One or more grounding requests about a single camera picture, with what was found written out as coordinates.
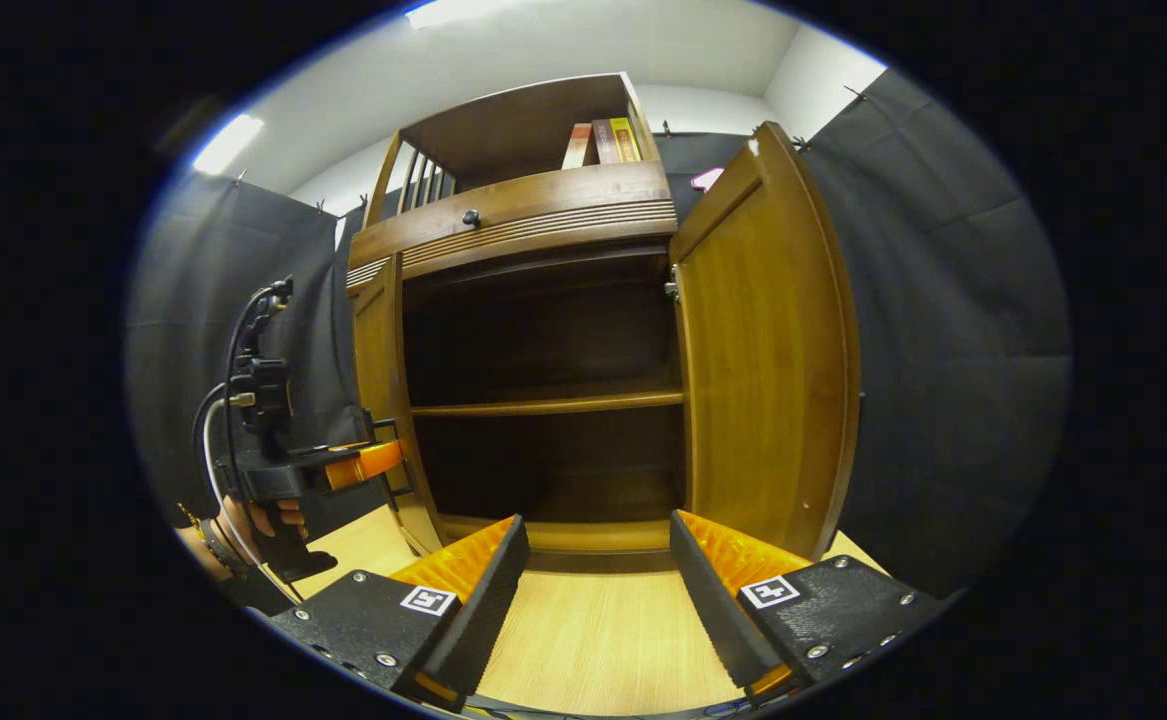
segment drawer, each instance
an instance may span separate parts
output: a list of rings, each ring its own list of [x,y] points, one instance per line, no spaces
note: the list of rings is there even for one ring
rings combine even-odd
[[[463,214],[477,210],[477,228]],[[347,292],[392,252],[404,277],[515,252],[676,232],[676,210],[661,161],[587,165],[475,188],[363,229],[347,259]]]

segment book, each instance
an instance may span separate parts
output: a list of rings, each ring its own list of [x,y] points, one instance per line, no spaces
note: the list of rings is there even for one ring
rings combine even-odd
[[[569,132],[569,146],[565,149],[565,161],[561,169],[582,168],[584,165],[596,165],[596,142],[592,141],[592,123],[574,123]]]
[[[621,163],[619,146],[614,142],[614,127],[610,120],[592,120],[592,134],[596,137],[596,153],[601,165]]]
[[[596,149],[601,165],[638,163],[641,151],[637,137],[633,133],[633,124],[628,118],[609,118],[593,120],[592,133],[596,135]]]

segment open cabinet door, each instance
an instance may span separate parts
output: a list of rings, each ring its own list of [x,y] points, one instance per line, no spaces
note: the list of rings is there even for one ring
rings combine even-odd
[[[819,560],[854,456],[858,331],[836,233],[783,128],[757,128],[669,253],[689,511]]]
[[[359,405],[369,408],[376,422],[394,419],[394,424],[373,431],[379,442],[396,433],[404,459],[403,464],[387,470],[387,504],[394,505],[396,524],[410,546],[427,555],[441,550],[443,543],[410,415],[401,313],[401,254],[397,252],[354,300],[356,386]]]

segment white ceiling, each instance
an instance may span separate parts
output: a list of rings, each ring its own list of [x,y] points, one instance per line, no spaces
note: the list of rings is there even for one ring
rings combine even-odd
[[[522,0],[415,32],[404,15],[263,97],[259,137],[223,174],[289,195],[392,131],[461,102],[582,74],[760,97],[799,23],[747,0]]]

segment ceiling light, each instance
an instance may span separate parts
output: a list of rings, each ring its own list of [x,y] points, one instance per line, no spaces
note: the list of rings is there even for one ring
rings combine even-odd
[[[450,20],[473,19],[477,15],[515,4],[516,0],[432,0],[432,4],[419,5],[405,13],[414,29],[450,22]]]
[[[245,146],[254,140],[254,135],[258,135],[261,128],[263,120],[249,116],[237,116],[235,120],[228,123],[225,128],[218,131],[218,135],[214,137],[214,140],[209,141],[209,145],[200,152],[191,167],[217,176],[218,173],[223,172],[223,168],[228,167],[228,163],[231,163],[237,152],[244,151]]]

